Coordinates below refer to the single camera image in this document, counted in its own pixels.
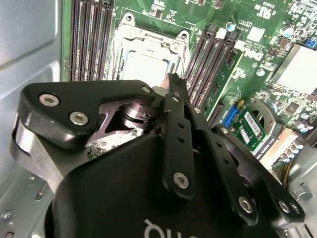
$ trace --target ram slot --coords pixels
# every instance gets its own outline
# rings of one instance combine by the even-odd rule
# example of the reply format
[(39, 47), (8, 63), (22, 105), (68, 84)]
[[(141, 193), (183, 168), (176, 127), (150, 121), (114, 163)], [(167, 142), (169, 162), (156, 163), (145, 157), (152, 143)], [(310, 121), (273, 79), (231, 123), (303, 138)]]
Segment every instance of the ram slot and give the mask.
[(219, 101), (219, 102), (217, 103), (216, 108), (214, 109), (214, 111), (213, 111), (211, 117), (210, 117), (209, 120), (208, 120), (208, 125), (209, 125), (211, 128), (213, 128), (214, 125), (216, 124), (216, 121), (217, 121), (219, 115), (220, 115), (221, 112), (223, 111), (223, 108), (224, 108), (224, 104), (223, 104), (221, 101)]
[(106, 3), (105, 4), (105, 19), (104, 19), (104, 28), (103, 28), (103, 43), (101, 46), (101, 53), (99, 57), (99, 65), (98, 65), (98, 78), (102, 80), (105, 71), (105, 62), (107, 58), (108, 52), (108, 43), (109, 43), (109, 35), (111, 29), (111, 20), (112, 20), (112, 9), (113, 4)]
[(195, 53), (194, 55), (191, 57), (188, 67), (187, 67), (187, 71), (185, 74), (185, 79), (188, 81), (188, 83), (191, 85), (192, 81), (190, 80), (190, 76), (194, 70), (194, 66), (196, 66), (196, 64), (198, 63), (199, 60), (199, 56), (201, 55), (202, 51), (204, 49), (206, 49), (208, 43), (210, 42), (210, 34), (206, 33), (206, 31), (204, 31), (201, 35), (201, 39), (198, 42), (198, 45), (196, 47)]
[(79, 76), (79, 44), (80, 44), (80, 31), (81, 31), (81, 12), (83, 2), (79, 0), (73, 0), (75, 6), (73, 8), (73, 34), (71, 40), (71, 81), (78, 81)]
[(72, 81), (73, 76), (73, 59), (74, 59), (74, 38), (77, 34), (77, 27), (75, 27), (75, 20), (76, 20), (76, 6), (78, 1), (73, 0), (71, 3), (71, 24), (70, 24), (70, 46), (69, 46), (69, 62), (70, 62), (70, 71), (69, 71), (69, 81)]
[(100, 41), (100, 31), (101, 31), (101, 16), (102, 16), (102, 7), (100, 5), (95, 7), (95, 14), (94, 14), (94, 27), (92, 32), (92, 45), (91, 45), (91, 52), (89, 58), (89, 70), (90, 70), (90, 80), (95, 80), (95, 65), (98, 56), (98, 49), (99, 49), (99, 41)]
[(206, 84), (206, 82), (208, 81), (208, 77), (207, 75), (213, 71), (213, 69), (216, 66), (216, 63), (218, 61), (218, 57), (220, 55), (221, 49), (223, 48), (223, 43), (224, 40), (223, 39), (216, 39), (215, 43), (214, 43), (214, 47), (209, 55), (209, 64), (208, 66), (204, 66), (201, 74), (199, 75), (199, 82), (197, 83), (197, 85), (195, 86), (195, 91), (193, 91), (190, 100), (192, 102), (192, 104), (197, 105), (197, 102), (199, 100), (200, 97), (200, 92), (203, 89), (203, 86)]
[(86, 61), (87, 61), (87, 49), (89, 45), (89, 29), (90, 29), (90, 24), (91, 24), (91, 6), (90, 2), (87, 2), (84, 5), (84, 34), (81, 35), (81, 50), (80, 50), (80, 56), (81, 56), (81, 61), (80, 61), (80, 70), (81, 70), (81, 76), (79, 78), (80, 81), (85, 81), (85, 75), (87, 74), (86, 72)]
[(207, 76), (208, 80), (206, 81), (205, 85), (202, 88), (202, 93), (200, 94), (196, 104), (198, 108), (201, 108), (204, 105), (207, 97), (209, 96), (211, 88), (213, 84), (215, 83), (217, 76), (219, 75), (224, 63), (226, 62), (229, 55), (231, 54), (232, 48), (235, 44), (235, 38), (236, 38), (236, 34), (231, 33), (228, 40), (225, 42), (224, 46), (222, 47), (221, 53), (219, 54), (219, 58), (217, 60), (217, 64), (214, 67), (214, 69), (209, 72)]
[(190, 68), (186, 72), (187, 85), (189, 85), (188, 92), (190, 94), (195, 89), (201, 72), (207, 63), (210, 51), (213, 49), (214, 35), (215, 27), (210, 26), (205, 35), (200, 39), (201, 44), (198, 43), (198, 48), (192, 57), (192, 65), (190, 65)]

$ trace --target capacitor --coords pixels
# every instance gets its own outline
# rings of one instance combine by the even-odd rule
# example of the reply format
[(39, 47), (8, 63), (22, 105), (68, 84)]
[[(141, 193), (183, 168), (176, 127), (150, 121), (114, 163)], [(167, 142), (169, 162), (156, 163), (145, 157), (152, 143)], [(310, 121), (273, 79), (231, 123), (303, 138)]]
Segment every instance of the capacitor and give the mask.
[(295, 157), (295, 155), (289, 150), (285, 150), (284, 154), (289, 158), (289, 159), (293, 159)]
[(294, 124), (298, 130), (305, 128), (304, 123), (302, 123), (300, 120), (296, 121)]
[(229, 21), (227, 24), (226, 24), (226, 28), (229, 32), (232, 32), (236, 29), (236, 24), (234, 24), (232, 21)]
[(282, 154), (280, 158), (284, 163), (289, 163), (291, 161), (285, 154)]
[(282, 29), (280, 29), (279, 33), (282, 35), (282, 36), (285, 36), (285, 37), (291, 37), (294, 33), (294, 28), (290, 27), (290, 26), (284, 26)]
[(294, 145), (292, 145), (291, 147), (289, 147), (289, 150), (293, 153), (293, 154), (298, 154), (299, 150), (296, 149), (296, 147)]
[(260, 69), (257, 71), (257, 76), (263, 77), (264, 75), (265, 75), (264, 69), (260, 68)]
[(301, 133), (305, 134), (308, 131), (308, 129), (307, 129), (307, 127), (304, 127), (303, 129), (300, 129), (299, 131)]
[(302, 119), (308, 119), (309, 115), (307, 113), (303, 113), (303, 114), (301, 114), (301, 118)]
[(314, 128), (314, 126), (310, 123), (309, 120), (305, 120), (303, 121), (303, 123), (308, 130), (312, 130)]
[(304, 145), (303, 145), (301, 142), (299, 142), (299, 141), (295, 141), (293, 145), (294, 145), (294, 146), (296, 147), (296, 149), (298, 149), (298, 150), (301, 150), (301, 149), (304, 148)]

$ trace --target green circuit board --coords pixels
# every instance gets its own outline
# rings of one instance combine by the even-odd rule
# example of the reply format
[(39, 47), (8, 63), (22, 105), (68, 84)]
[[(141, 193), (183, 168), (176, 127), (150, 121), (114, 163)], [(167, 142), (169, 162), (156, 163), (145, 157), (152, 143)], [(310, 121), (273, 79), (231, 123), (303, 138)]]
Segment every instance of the green circuit board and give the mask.
[[(71, 32), (74, 28), (73, 4), (81, 2), (83, 1), (63, 1), (63, 81), (70, 80), (72, 67), (70, 55)], [(269, 103), (282, 101), (277, 107), (286, 123), (293, 123), (308, 104), (313, 108), (309, 114), (316, 117), (317, 103), (307, 100), (307, 95), (288, 92), (277, 98), (267, 87), (295, 43), (303, 44), (307, 38), (317, 39), (317, 7), (313, 0), (114, 0), (111, 4), (113, 9), (109, 42), (125, 13), (130, 12), (134, 15), (137, 26), (165, 36), (176, 37), (180, 31), (187, 30), (190, 56), (194, 54), (200, 36), (208, 26), (225, 29), (228, 22), (235, 24), (234, 32), (238, 36), (233, 59), (235, 64), (225, 64), (221, 68), (215, 80), (219, 90), (210, 94), (205, 102), (206, 118), (210, 117), (219, 99), (224, 102), (225, 108), (217, 122), (222, 121), (231, 105), (241, 99), (248, 104), (252, 97)], [(280, 35), (280, 30), (285, 25), (294, 29), (292, 36), (286, 40)], [(105, 64), (109, 61), (109, 55), (108, 52)], [(107, 71), (105, 72), (102, 79), (111, 80)], [(302, 109), (292, 115), (285, 113), (286, 107), (291, 103), (287, 98), (290, 94), (294, 97), (292, 100), (301, 105)]]

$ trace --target white label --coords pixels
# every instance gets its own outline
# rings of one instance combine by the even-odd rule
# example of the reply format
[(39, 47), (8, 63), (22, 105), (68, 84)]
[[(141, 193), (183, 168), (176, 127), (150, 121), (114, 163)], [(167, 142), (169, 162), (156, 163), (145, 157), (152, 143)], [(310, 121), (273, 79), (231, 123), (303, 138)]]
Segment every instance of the white label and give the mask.
[(251, 127), (252, 131), (254, 132), (254, 134), (256, 136), (258, 136), (259, 133), (261, 132), (261, 130), (258, 127), (257, 123), (252, 118), (252, 116), (250, 115), (250, 113), (249, 112), (245, 113), (244, 118), (247, 120), (247, 122), (248, 122), (249, 126)]
[(241, 133), (241, 135), (242, 135), (242, 137), (247, 145), (250, 142), (250, 139), (249, 139), (248, 135), (246, 134), (245, 130), (242, 127), (240, 127), (240, 128), (241, 128), (240, 133)]

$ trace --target black ram slot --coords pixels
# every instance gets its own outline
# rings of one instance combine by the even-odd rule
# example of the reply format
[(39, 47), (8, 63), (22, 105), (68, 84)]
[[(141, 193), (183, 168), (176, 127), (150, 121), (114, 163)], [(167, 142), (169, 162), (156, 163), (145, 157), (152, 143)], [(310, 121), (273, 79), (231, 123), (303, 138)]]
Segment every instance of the black ram slot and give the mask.
[(78, 47), (78, 37), (79, 37), (79, 0), (73, 0), (73, 10), (72, 10), (72, 36), (71, 36), (71, 53), (70, 53), (70, 77), (71, 81), (76, 81), (75, 71), (76, 71), (76, 56), (77, 56), (77, 47)]
[(224, 40), (223, 39), (216, 39), (215, 40), (215, 44), (214, 44), (214, 48), (210, 54), (209, 57), (209, 64), (208, 66), (206, 65), (202, 71), (202, 74), (200, 75), (199, 79), (199, 83), (196, 85), (195, 87), (195, 93), (193, 93), (191, 95), (191, 102), (194, 105), (197, 105), (199, 97), (200, 97), (200, 93), (204, 87), (204, 85), (208, 82), (208, 75), (210, 72), (213, 71), (213, 69), (216, 66), (216, 63), (218, 62), (219, 56), (221, 55), (221, 50), (223, 48), (223, 43)]
[(98, 68), (98, 73), (99, 73), (99, 79), (102, 80), (104, 76), (104, 69), (105, 69), (105, 62), (107, 58), (107, 52), (108, 52), (108, 44), (109, 44), (109, 34), (110, 34), (110, 28), (111, 28), (111, 19), (112, 19), (112, 9), (113, 9), (113, 4), (111, 3), (105, 3), (105, 21), (104, 21), (104, 29), (103, 29), (103, 44), (101, 47), (101, 54), (99, 57), (99, 68)]
[(208, 125), (213, 128), (214, 125), (216, 124), (216, 121), (219, 117), (219, 115), (221, 114), (222, 110), (224, 108), (224, 104), (219, 101), (216, 105), (216, 108), (214, 109), (214, 111), (212, 112), (209, 120), (208, 120)]
[(185, 77), (188, 81), (189, 93), (195, 89), (197, 81), (199, 80), (199, 75), (201, 75), (201, 71), (207, 63), (210, 51), (213, 48), (215, 32), (216, 28), (214, 26), (210, 26), (205, 35), (201, 36), (195, 54), (190, 61), (189, 69), (187, 70)]
[(90, 2), (85, 4), (85, 23), (84, 23), (84, 34), (82, 34), (82, 45), (81, 45), (81, 61), (80, 61), (80, 69), (81, 69), (81, 77), (80, 81), (85, 81), (85, 74), (86, 74), (86, 61), (87, 61), (87, 49), (89, 43), (89, 22), (90, 22), (90, 13), (91, 13), (91, 6)]
[(78, 56), (78, 66), (76, 66), (78, 68), (79, 74), (78, 74), (78, 81), (82, 80), (82, 76), (84, 75), (84, 68), (82, 67), (83, 64), (83, 52), (84, 52), (84, 46), (85, 46), (85, 41), (87, 40), (87, 35), (85, 35), (86, 33), (86, 28), (88, 26), (87, 23), (87, 17), (86, 17), (86, 11), (87, 10), (87, 4), (84, 3), (83, 6), (81, 7), (81, 25), (80, 25), (80, 44), (79, 44), (79, 56)]
[(190, 97), (194, 97), (199, 87), (202, 79), (202, 75), (206, 72), (207, 65), (209, 64), (210, 55), (213, 54), (215, 49), (217, 48), (217, 42), (210, 42), (207, 46), (207, 49), (204, 51), (202, 55), (202, 59), (200, 60), (200, 64), (197, 66), (198, 70), (197, 73), (193, 75), (193, 81), (189, 89)]
[(199, 59), (200, 54), (202, 53), (202, 51), (206, 48), (206, 44), (210, 41), (211, 35), (209, 33), (206, 33), (206, 31), (204, 31), (202, 33), (201, 39), (198, 42), (198, 45), (196, 47), (195, 53), (194, 55), (191, 57), (188, 67), (187, 67), (187, 71), (185, 74), (185, 79), (189, 80), (189, 77), (191, 76), (194, 66), (197, 64), (197, 61)]
[(102, 14), (102, 7), (100, 5), (95, 7), (95, 14), (94, 14), (94, 27), (93, 27), (93, 41), (91, 46), (90, 58), (89, 58), (89, 70), (90, 70), (90, 80), (94, 80), (95, 74), (95, 64), (96, 64), (96, 56), (98, 51), (98, 41), (99, 41), (99, 33), (101, 27), (101, 14)]
[(208, 81), (206, 81), (204, 87), (202, 88), (202, 93), (199, 96), (197, 104), (195, 104), (198, 108), (201, 108), (204, 105), (207, 97), (209, 96), (217, 76), (219, 75), (224, 63), (229, 58), (232, 52), (236, 39), (237, 39), (237, 35), (235, 33), (230, 33), (227, 41), (225, 42), (224, 46), (221, 49), (221, 53), (219, 54), (219, 58), (217, 60), (216, 66), (207, 75)]

